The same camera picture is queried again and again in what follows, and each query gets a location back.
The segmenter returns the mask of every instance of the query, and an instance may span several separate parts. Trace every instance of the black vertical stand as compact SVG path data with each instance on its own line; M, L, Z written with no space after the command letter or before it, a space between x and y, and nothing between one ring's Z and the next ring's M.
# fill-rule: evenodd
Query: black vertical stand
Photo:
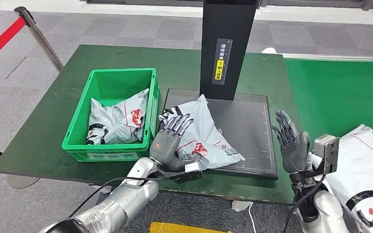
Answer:
M233 100L258 0L204 0L200 94Z

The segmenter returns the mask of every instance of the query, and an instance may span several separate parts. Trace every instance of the white plastic mailer bag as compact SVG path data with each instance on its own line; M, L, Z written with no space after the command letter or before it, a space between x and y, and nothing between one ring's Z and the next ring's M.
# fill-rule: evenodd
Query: white plastic mailer bag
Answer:
M149 89L113 106L91 99L86 144L124 144L143 137Z
M337 171L326 177L343 207L373 233L373 130L360 125L339 141Z
M218 132L204 95L201 95L197 101L164 110L159 119L166 123L172 117L188 113L191 114L190 118L193 118L194 122L181 138L177 150L180 158L189 159L194 154L200 155L199 163L202 170L227 166L245 160Z

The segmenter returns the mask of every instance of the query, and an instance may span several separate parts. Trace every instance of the red logo on bag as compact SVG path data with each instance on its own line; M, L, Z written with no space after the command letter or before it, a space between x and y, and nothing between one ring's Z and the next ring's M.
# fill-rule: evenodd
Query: red logo on bag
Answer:
M135 125L141 127L141 123L142 123L142 121L141 121L142 110L140 110L140 109L132 110L131 114L132 114L132 122Z
M203 147L202 143L195 144L195 149L191 152L191 154L199 153L202 156L206 156L208 154L208 151Z

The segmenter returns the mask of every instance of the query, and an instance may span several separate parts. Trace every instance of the yellow mat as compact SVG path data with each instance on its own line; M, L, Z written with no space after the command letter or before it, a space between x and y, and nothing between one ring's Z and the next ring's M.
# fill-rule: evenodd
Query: yellow mat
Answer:
M152 222L149 228L150 233L224 233L198 227L189 227L165 222Z

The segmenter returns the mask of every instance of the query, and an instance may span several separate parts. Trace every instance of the yellow label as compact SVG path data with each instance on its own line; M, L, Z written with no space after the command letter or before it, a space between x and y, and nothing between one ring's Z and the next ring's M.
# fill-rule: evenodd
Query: yellow label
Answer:
M215 80L221 80L222 69L224 68L224 61L218 60L217 67L215 67Z

